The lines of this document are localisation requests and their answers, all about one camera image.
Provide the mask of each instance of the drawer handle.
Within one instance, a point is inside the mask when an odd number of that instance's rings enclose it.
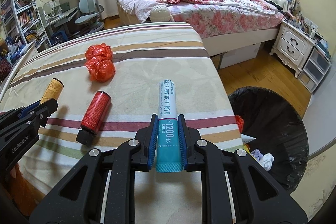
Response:
[[[290,51],[290,50],[289,50],[289,47],[288,47],[288,46],[287,46],[287,50],[288,50],[289,52],[291,52],[291,53],[294,53],[294,51]]]
[[[291,38],[291,41],[295,41],[296,45],[298,45],[298,42],[296,42],[296,40],[294,38]]]

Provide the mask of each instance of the drawer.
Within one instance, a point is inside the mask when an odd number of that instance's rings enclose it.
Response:
[[[283,38],[280,38],[278,42],[277,49],[282,52],[285,56],[288,57],[290,61],[292,61],[295,65],[299,65],[301,60],[303,59],[303,54],[298,51],[293,45],[289,44]]]
[[[289,42],[291,45],[293,45],[295,48],[297,48],[303,54],[309,47],[308,41],[301,39],[300,36],[296,34],[296,32],[294,32],[288,27],[285,28],[282,34],[282,38],[286,40],[287,42]]]

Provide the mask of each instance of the pink floral blanket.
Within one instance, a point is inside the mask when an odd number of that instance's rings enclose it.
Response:
[[[202,38],[275,27],[283,19],[265,0],[118,0],[144,22],[155,5],[166,5],[175,21],[191,24]]]

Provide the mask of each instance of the striped tablecloth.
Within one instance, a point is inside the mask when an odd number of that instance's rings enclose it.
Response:
[[[116,74],[105,83],[91,82],[84,66],[90,45],[106,43],[113,51]],[[41,98],[52,78],[64,89],[58,110],[39,130],[40,140],[19,162],[23,176],[40,192],[49,190],[88,149],[76,142],[80,121],[98,90],[112,107],[95,138],[102,151],[118,147],[148,126],[158,113],[159,82],[176,86],[177,112],[202,138],[226,150],[242,147],[238,126],[218,73],[196,31],[183,22],[120,27],[50,48],[27,62],[12,81],[0,111],[27,106]],[[136,173],[137,223],[200,223],[199,173]]]

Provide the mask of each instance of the yellow cylindrical container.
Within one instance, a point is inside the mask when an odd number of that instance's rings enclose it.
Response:
[[[53,78],[50,84],[48,85],[47,89],[45,90],[41,98],[40,104],[43,104],[44,102],[50,100],[51,98],[57,100],[63,88],[64,85],[62,84],[62,82],[56,78]]]

